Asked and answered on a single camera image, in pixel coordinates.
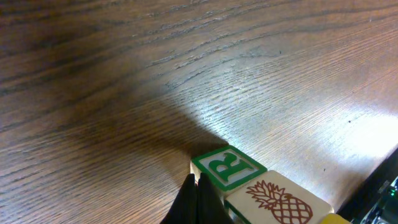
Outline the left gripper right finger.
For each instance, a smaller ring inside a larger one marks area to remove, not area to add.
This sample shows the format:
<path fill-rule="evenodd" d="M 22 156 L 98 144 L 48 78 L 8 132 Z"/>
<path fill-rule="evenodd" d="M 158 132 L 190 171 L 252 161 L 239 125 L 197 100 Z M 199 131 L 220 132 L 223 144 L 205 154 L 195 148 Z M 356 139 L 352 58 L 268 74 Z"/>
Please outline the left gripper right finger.
<path fill-rule="evenodd" d="M 233 224 L 209 176 L 202 172 L 197 186 L 197 223 Z"/>

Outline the green B block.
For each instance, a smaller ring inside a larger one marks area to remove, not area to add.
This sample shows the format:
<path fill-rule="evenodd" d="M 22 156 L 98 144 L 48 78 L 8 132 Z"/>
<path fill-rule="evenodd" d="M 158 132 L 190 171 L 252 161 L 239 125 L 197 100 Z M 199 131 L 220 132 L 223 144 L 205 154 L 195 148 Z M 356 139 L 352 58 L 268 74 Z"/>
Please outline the green B block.
<path fill-rule="evenodd" d="M 319 223 L 333 207 L 305 188 L 270 170 L 229 195 L 225 205 L 244 223 Z"/>

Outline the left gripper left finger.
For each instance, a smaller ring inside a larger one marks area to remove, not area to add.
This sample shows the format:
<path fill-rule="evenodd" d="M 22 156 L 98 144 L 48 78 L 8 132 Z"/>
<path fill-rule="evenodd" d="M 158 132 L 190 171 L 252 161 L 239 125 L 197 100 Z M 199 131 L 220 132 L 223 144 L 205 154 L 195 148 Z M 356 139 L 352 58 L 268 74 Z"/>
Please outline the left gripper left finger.
<path fill-rule="evenodd" d="M 197 221 L 197 186 L 195 175 L 188 174 L 160 224 L 194 224 Z"/>

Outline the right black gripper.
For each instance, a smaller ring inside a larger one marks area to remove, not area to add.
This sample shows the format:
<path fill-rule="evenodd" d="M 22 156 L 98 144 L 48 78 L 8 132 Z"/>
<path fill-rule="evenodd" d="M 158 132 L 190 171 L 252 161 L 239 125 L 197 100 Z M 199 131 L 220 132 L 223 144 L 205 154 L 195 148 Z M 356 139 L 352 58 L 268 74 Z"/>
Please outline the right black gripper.
<path fill-rule="evenodd" d="M 397 224 L 397 151 L 394 151 L 339 208 L 355 224 Z"/>

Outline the wooden block red side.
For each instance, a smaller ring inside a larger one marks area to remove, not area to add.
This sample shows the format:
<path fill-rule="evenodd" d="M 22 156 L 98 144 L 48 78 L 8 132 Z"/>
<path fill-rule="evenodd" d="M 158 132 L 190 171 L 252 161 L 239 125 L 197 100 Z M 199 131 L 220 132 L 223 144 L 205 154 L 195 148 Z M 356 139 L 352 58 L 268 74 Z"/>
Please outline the wooden block red side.
<path fill-rule="evenodd" d="M 200 175 L 209 176 L 221 197 L 227 197 L 263 173 L 267 168 L 234 146 L 228 145 L 195 157 L 190 172 L 198 182 Z"/>

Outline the wooden block blue J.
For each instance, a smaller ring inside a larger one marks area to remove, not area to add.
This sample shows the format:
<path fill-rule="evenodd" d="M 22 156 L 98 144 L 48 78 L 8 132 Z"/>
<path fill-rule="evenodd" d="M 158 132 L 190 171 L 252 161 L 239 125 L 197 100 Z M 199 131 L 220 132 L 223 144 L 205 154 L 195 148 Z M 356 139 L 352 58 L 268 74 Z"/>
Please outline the wooden block blue J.
<path fill-rule="evenodd" d="M 348 220 L 335 213 L 329 213 L 324 216 L 318 224 L 351 224 Z"/>

